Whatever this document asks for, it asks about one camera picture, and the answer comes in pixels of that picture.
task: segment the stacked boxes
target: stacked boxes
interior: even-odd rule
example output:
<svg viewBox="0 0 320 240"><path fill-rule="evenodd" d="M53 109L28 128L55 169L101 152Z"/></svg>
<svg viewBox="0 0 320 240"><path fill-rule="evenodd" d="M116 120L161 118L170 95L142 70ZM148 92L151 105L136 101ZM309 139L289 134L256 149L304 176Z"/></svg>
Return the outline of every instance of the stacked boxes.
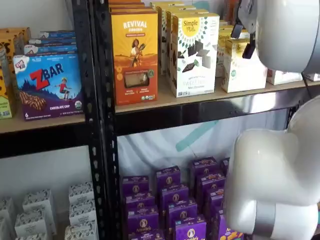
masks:
<svg viewBox="0 0 320 240"><path fill-rule="evenodd" d="M214 92L219 21L215 13L173 16L171 90L177 98Z"/></svg>

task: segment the blue box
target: blue box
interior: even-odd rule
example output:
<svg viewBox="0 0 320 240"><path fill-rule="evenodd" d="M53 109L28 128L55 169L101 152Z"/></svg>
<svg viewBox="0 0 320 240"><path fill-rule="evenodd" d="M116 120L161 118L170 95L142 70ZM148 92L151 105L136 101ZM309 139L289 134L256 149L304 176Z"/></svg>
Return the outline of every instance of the blue box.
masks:
<svg viewBox="0 0 320 240"><path fill-rule="evenodd" d="M53 52L69 52L76 51L77 45L75 42L70 43L45 43L45 44L28 44L24 46L23 52L27 54L42 54Z"/></svg>
<svg viewBox="0 0 320 240"><path fill-rule="evenodd" d="M83 112L78 54L48 52L13 58L19 98L26 121Z"/></svg>
<svg viewBox="0 0 320 240"><path fill-rule="evenodd" d="M39 33L40 39L52 39L52 38L73 38L76 36L74 31L60 30L60 31L41 31Z"/></svg>

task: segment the yellow box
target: yellow box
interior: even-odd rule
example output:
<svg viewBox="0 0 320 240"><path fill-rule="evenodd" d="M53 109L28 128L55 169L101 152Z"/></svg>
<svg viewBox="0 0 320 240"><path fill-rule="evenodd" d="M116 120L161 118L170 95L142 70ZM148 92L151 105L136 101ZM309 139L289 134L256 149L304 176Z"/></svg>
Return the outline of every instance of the yellow box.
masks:
<svg viewBox="0 0 320 240"><path fill-rule="evenodd" d="M173 80L173 75L171 74L171 66L172 66L172 19L173 16L178 16L179 14L208 14L208 10L206 9L185 9L185 10L177 10L177 9L169 9L166 13L166 48L165 48L165 55L166 55L166 79L169 83Z"/></svg>
<svg viewBox="0 0 320 240"><path fill-rule="evenodd" d="M16 113L16 100L6 48L0 47L0 119L12 118Z"/></svg>
<svg viewBox="0 0 320 240"><path fill-rule="evenodd" d="M227 93L266 87L268 69L259 60L257 51L254 51L251 59L242 57L249 42L248 38L225 41L225 79L222 81L222 88Z"/></svg>

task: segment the white box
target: white box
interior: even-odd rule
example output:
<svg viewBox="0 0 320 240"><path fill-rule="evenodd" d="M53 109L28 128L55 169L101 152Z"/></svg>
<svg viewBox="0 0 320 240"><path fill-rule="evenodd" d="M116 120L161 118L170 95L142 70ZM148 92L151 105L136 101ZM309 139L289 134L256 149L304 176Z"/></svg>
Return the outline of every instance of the white box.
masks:
<svg viewBox="0 0 320 240"><path fill-rule="evenodd" d="M51 189L28 193L24 197L22 207L24 211L44 207L51 232L54 235L57 234L56 211Z"/></svg>
<svg viewBox="0 0 320 240"><path fill-rule="evenodd" d="M14 201L11 197L5 197L0 199L0 217L5 219L6 224L10 230L10 236L12 239L15 239L15 222L17 214L14 206Z"/></svg>
<svg viewBox="0 0 320 240"><path fill-rule="evenodd" d="M0 240L12 240L7 221L4 217L0 217Z"/></svg>
<svg viewBox="0 0 320 240"><path fill-rule="evenodd" d="M227 93L264 89L267 68L261 63L255 50L251 59L242 58L249 39L230 39L225 42L223 65L225 79L222 88Z"/></svg>
<svg viewBox="0 0 320 240"><path fill-rule="evenodd" d="M215 91L219 24L215 13L172 17L170 84L176 98Z"/></svg>
<svg viewBox="0 0 320 240"><path fill-rule="evenodd" d="M87 221L82 224L67 226L64 240L98 240L96 221Z"/></svg>
<svg viewBox="0 0 320 240"><path fill-rule="evenodd" d="M317 82L320 81L320 74L305 74L305 78L312 82Z"/></svg>
<svg viewBox="0 0 320 240"><path fill-rule="evenodd" d="M52 239L46 209L43 206L18 214L14 228L19 238L46 234L49 240Z"/></svg>
<svg viewBox="0 0 320 240"><path fill-rule="evenodd" d="M301 73L298 72L275 71L269 69L267 72L266 80L273 85L279 85L299 82L302 81L303 78Z"/></svg>
<svg viewBox="0 0 320 240"><path fill-rule="evenodd" d="M77 204L86 200L94 200L94 187L92 182L85 182L69 187L69 202Z"/></svg>
<svg viewBox="0 0 320 240"><path fill-rule="evenodd" d="M40 233L32 236L17 237L15 240L48 240L48 236L45 233Z"/></svg>
<svg viewBox="0 0 320 240"><path fill-rule="evenodd" d="M96 221L96 206L94 200L86 200L69 207L70 224L83 224L88 221Z"/></svg>

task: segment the snack box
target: snack box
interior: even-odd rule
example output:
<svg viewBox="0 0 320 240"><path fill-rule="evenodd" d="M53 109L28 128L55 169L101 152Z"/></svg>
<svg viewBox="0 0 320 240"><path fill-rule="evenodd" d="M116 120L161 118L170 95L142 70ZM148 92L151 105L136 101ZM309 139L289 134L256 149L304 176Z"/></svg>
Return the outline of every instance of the snack box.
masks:
<svg viewBox="0 0 320 240"><path fill-rule="evenodd" d="M112 12L111 22L116 104L157 100L157 12Z"/></svg>
<svg viewBox="0 0 320 240"><path fill-rule="evenodd" d="M94 187L91 181L69 187L70 204L77 204L86 200L95 200Z"/></svg>
<svg viewBox="0 0 320 240"><path fill-rule="evenodd" d="M229 39L225 42L225 54L223 65L225 79L222 88L227 93L264 89L267 81L267 68L261 63L257 50L251 59L243 58L247 44L245 39Z"/></svg>
<svg viewBox="0 0 320 240"><path fill-rule="evenodd" d="M76 32L69 30L60 30L60 31L41 31L39 32L38 37L40 39L52 39L52 38L73 38L76 36Z"/></svg>
<svg viewBox="0 0 320 240"><path fill-rule="evenodd" d="M231 38L232 31L233 31L233 25L223 26L219 30L218 53L217 53L217 63L216 63L216 70L215 70L216 78L225 77L224 59L225 59L225 50L226 50L226 40L234 39L234 38ZM250 33L248 33L248 31L245 29L242 30L239 35L239 39L249 39L249 38L250 38Z"/></svg>
<svg viewBox="0 0 320 240"><path fill-rule="evenodd" d="M75 42L69 43L44 43L44 44L28 44L24 46L23 52L25 55L42 54L49 52L69 52L76 51L77 45Z"/></svg>
<svg viewBox="0 0 320 240"><path fill-rule="evenodd" d="M156 229L147 233L137 234L131 240L165 240L165 236L161 229Z"/></svg>
<svg viewBox="0 0 320 240"><path fill-rule="evenodd" d="M5 47L0 47L0 106L0 119L12 118L16 113L16 98Z"/></svg>
<svg viewBox="0 0 320 240"><path fill-rule="evenodd" d="M172 18L173 81L176 98L215 91L220 16L185 13Z"/></svg>
<svg viewBox="0 0 320 240"><path fill-rule="evenodd" d="M244 234L231 230L227 227L224 211L221 207L215 208L215 215L212 221L212 240L216 239L237 239L243 240Z"/></svg>
<svg viewBox="0 0 320 240"><path fill-rule="evenodd" d="M64 240L98 240L96 221L87 221L81 224L67 226Z"/></svg>
<svg viewBox="0 0 320 240"><path fill-rule="evenodd" d="M56 44L56 43L75 43L76 37L60 37L60 38L32 38L27 44Z"/></svg>
<svg viewBox="0 0 320 240"><path fill-rule="evenodd" d="M26 121L83 112L83 92L76 52L18 55L13 61Z"/></svg>
<svg viewBox="0 0 320 240"><path fill-rule="evenodd" d="M39 233L31 236L17 237L15 240L48 240L48 236L45 233Z"/></svg>
<svg viewBox="0 0 320 240"><path fill-rule="evenodd" d="M197 204L194 198L169 204L166 208L166 239L173 239L176 221L195 217L197 217Z"/></svg>
<svg viewBox="0 0 320 240"><path fill-rule="evenodd" d="M303 80L303 77L299 72L275 71L268 69L266 80L272 85L279 85L299 82Z"/></svg>
<svg viewBox="0 0 320 240"><path fill-rule="evenodd" d="M203 215L175 222L174 240L205 240L206 220Z"/></svg>
<svg viewBox="0 0 320 240"><path fill-rule="evenodd" d="M155 173L156 177L156 192L160 193L161 189L166 188L172 184L180 184L181 174L178 166L171 166Z"/></svg>
<svg viewBox="0 0 320 240"><path fill-rule="evenodd" d="M52 239L51 229L44 207L36 207L18 214L14 228L18 238L46 234L49 240Z"/></svg>
<svg viewBox="0 0 320 240"><path fill-rule="evenodd" d="M217 171L209 175L199 175L197 181L196 191L196 203L198 204L198 210L202 211L204 206L204 200L206 197L206 191L208 189L223 188L225 186L226 178L222 172Z"/></svg>
<svg viewBox="0 0 320 240"><path fill-rule="evenodd" d="M197 188L196 185L196 176L204 175L209 173L214 173L219 170L219 165L216 159L212 157L206 157L203 159L193 160L190 163L190 192L191 196L196 196Z"/></svg>
<svg viewBox="0 0 320 240"><path fill-rule="evenodd" d="M70 204L69 220L71 225L97 221L95 201L86 200L77 204Z"/></svg>
<svg viewBox="0 0 320 240"><path fill-rule="evenodd" d="M159 228L157 206L129 209L127 213L127 233L129 238Z"/></svg>
<svg viewBox="0 0 320 240"><path fill-rule="evenodd" d="M28 193L23 199L22 207L24 211L43 207L52 234L57 234L57 216L51 189Z"/></svg>
<svg viewBox="0 0 320 240"><path fill-rule="evenodd" d="M141 209L155 204L155 197L150 191L128 195L125 198L125 209Z"/></svg>
<svg viewBox="0 0 320 240"><path fill-rule="evenodd" d="M16 237L16 231L15 231L16 217L17 217L17 214L14 206L14 201L12 200L12 198L4 197L0 199L0 218L4 218L6 226L9 230L10 237L12 239Z"/></svg>
<svg viewBox="0 0 320 240"><path fill-rule="evenodd" d="M124 176L122 179L122 193L124 196L149 191L148 176Z"/></svg>
<svg viewBox="0 0 320 240"><path fill-rule="evenodd" d="M179 14L185 14L186 11L188 13L193 14L207 14L209 13L208 10L198 8L196 9L194 6L179 6L174 9L169 8L165 11L166 14L166 47L165 47L165 55L166 55L166 76L169 83L173 80L173 75L171 74L171 62L172 62L172 23L173 23L173 16Z"/></svg>

